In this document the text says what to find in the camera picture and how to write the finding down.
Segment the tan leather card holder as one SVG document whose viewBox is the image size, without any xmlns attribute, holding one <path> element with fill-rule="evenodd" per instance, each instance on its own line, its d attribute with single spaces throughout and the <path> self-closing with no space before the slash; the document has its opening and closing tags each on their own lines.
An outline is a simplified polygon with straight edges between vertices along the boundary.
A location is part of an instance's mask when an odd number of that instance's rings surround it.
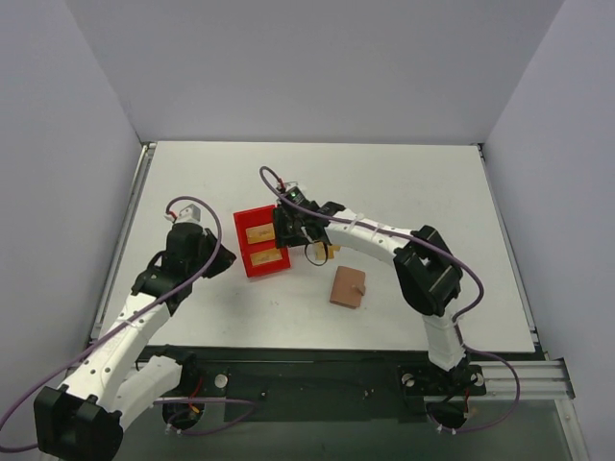
<svg viewBox="0 0 615 461">
<path fill-rule="evenodd" d="M 364 272 L 346 266 L 338 266 L 335 272 L 330 303 L 352 309 L 360 307 L 366 292 Z"/>
</svg>

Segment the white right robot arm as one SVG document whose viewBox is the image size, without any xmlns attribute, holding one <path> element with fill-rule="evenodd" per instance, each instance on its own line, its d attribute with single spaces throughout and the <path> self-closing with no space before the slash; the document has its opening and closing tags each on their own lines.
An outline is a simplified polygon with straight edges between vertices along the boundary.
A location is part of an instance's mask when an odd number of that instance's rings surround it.
<svg viewBox="0 0 615 461">
<path fill-rule="evenodd" d="M 439 233 L 429 226 L 397 230 L 336 202 L 319 206 L 296 185 L 275 191 L 280 194 L 273 210 L 277 247 L 340 246 L 394 268 L 404 300 L 423 317 L 433 364 L 430 384 L 441 393 L 454 391 L 464 379 L 459 364 L 465 350 L 448 305 L 460 294 L 462 271 L 443 255 L 448 247 Z"/>
</svg>

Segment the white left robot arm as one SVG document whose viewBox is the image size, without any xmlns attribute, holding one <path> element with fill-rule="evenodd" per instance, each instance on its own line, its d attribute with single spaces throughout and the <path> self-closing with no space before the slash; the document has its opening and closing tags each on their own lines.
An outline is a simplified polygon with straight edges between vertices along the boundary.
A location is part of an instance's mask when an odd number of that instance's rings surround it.
<svg viewBox="0 0 615 461">
<path fill-rule="evenodd" d="M 198 381 L 186 352 L 163 353 L 131 371 L 153 335 L 192 292 L 235 262 L 211 230 L 195 222 L 172 226 L 164 250 L 135 279 L 117 319 L 58 388 L 34 402 L 38 448 L 63 460 L 111 460 L 124 432 L 162 394 L 184 396 Z"/>
</svg>

